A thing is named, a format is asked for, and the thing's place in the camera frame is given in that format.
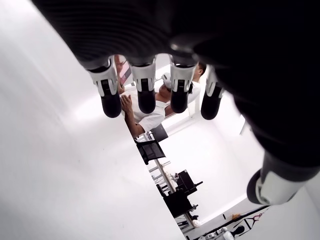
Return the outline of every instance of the man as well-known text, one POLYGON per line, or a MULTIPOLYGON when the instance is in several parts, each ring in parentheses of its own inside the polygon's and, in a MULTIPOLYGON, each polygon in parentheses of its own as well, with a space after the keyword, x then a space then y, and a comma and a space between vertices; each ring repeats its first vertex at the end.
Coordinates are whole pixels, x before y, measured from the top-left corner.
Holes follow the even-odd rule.
MULTIPOLYGON (((199 95, 201 87, 199 82, 200 76, 205 72, 206 65, 198 64, 194 73, 192 92, 190 89, 188 103, 191 103, 199 95)), ((125 90, 123 87, 118 88, 122 94, 125 90)), ((155 94, 155 109, 152 113, 145 114, 141 112, 138 104, 137 89, 133 87, 120 97, 121 108, 124 111, 124 120, 129 128, 133 138, 156 128, 162 123, 166 116, 171 115, 173 110, 170 106, 171 99, 171 80, 163 80, 163 85, 155 94)))

